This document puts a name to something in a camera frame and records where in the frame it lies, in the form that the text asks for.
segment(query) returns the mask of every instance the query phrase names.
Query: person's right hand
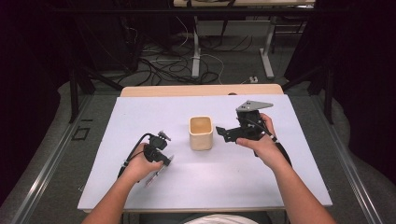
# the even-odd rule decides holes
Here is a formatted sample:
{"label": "person's right hand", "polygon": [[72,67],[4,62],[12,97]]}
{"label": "person's right hand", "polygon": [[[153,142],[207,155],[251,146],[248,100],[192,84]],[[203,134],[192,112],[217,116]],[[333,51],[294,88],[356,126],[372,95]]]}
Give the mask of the person's right hand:
{"label": "person's right hand", "polygon": [[[261,116],[268,131],[275,135],[274,124],[271,118],[265,114],[261,114]],[[277,165],[288,163],[268,134],[265,134],[259,141],[238,138],[236,139],[236,144],[253,149],[260,159],[273,170]]]}

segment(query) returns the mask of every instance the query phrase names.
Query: person's left hand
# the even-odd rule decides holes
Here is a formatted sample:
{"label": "person's left hand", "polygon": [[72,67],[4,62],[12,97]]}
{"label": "person's left hand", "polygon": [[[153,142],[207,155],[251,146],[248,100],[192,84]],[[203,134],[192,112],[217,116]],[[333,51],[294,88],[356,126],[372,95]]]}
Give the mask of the person's left hand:
{"label": "person's left hand", "polygon": [[125,168],[120,178],[125,179],[130,183],[136,183],[143,179],[150,172],[161,169],[163,166],[162,161],[150,162],[146,159],[143,153],[143,147],[145,144],[146,143],[141,143],[136,148],[134,154],[132,155],[133,158],[129,162],[129,165]]}

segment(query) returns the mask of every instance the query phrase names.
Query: beige cup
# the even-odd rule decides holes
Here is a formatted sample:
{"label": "beige cup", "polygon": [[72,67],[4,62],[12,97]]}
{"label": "beige cup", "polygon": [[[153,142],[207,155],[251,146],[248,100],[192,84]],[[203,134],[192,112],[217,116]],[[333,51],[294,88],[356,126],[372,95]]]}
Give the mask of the beige cup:
{"label": "beige cup", "polygon": [[190,147],[193,150],[208,150],[213,146],[212,120],[208,116],[192,117],[189,122]]}

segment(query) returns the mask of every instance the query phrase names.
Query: white table surface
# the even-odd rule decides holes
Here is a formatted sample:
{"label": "white table surface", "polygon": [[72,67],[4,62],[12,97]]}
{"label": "white table surface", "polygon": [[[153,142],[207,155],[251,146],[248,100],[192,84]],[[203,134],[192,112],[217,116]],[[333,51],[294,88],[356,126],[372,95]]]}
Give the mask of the white table surface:
{"label": "white table surface", "polygon": [[325,206],[332,205],[303,131],[287,95],[119,97],[98,149],[78,209],[90,211],[117,178],[120,166],[144,133],[172,138],[163,151],[175,155],[169,167],[147,188],[150,175],[131,190],[125,211],[254,211],[283,208],[276,180],[253,152],[225,143],[214,130],[214,146],[194,151],[189,118],[210,116],[214,126],[238,127],[235,109],[246,100],[274,104],[260,111],[272,117],[276,135],[293,168]]}

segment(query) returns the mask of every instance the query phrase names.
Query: power strip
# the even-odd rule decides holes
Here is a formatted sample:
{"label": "power strip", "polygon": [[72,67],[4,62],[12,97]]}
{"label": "power strip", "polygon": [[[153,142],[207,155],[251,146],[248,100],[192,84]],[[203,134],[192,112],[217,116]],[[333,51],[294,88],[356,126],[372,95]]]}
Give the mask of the power strip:
{"label": "power strip", "polygon": [[249,77],[248,79],[250,80],[251,84],[259,83],[259,79],[257,77]]}

